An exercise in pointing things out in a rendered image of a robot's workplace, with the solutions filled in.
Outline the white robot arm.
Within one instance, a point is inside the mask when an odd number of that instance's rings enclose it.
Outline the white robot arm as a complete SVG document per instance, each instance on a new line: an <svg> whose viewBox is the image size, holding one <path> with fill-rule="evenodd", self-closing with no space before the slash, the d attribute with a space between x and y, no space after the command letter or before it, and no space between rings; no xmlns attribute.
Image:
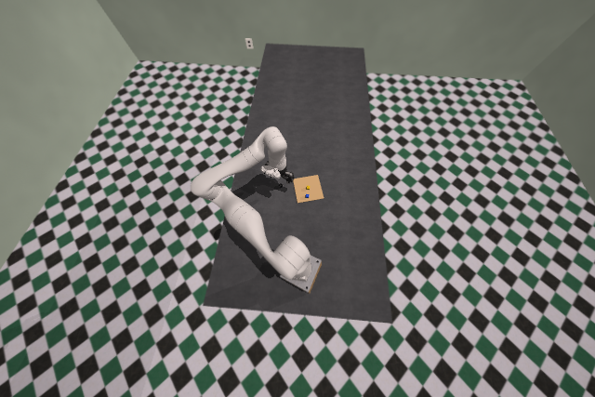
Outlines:
<svg viewBox="0 0 595 397"><path fill-rule="evenodd" d="M307 282L311 275L311 254L308 248L297 237L288 235L271 252L259 212L233 194L221 181L230 175L244 172L262 161L265 158L266 146L269 165L263 165L260 170L272 178L279 179L281 176L279 171L286 167L287 144L279 129L271 126L263 130L245 150L195 177L191 184L191 191L194 195L220 207L229 224L284 278Z"/></svg>

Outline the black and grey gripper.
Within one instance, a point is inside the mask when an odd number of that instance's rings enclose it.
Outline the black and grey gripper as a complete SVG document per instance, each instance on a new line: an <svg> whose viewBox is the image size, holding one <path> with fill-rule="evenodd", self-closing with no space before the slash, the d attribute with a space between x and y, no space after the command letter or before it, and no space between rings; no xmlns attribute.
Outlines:
<svg viewBox="0 0 595 397"><path fill-rule="evenodd" d="M265 165L269 165L269 161ZM287 172L286 167L283 170L279 171L279 172L281 174L281 177L283 179L286 179L286 184L288 184L288 183L290 183L290 182L292 182L294 180L294 174L293 174L293 172L290 172L290 173Z"/></svg>

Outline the peach flat mat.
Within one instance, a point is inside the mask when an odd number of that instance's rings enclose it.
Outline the peach flat mat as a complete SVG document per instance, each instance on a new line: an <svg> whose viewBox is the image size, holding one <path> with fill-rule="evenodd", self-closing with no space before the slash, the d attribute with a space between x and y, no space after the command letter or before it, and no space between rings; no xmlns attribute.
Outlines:
<svg viewBox="0 0 595 397"><path fill-rule="evenodd" d="M324 199L318 175L294 179L295 192L298 203ZM307 186L310 189L307 190ZM306 198L306 194L309 198Z"/></svg>

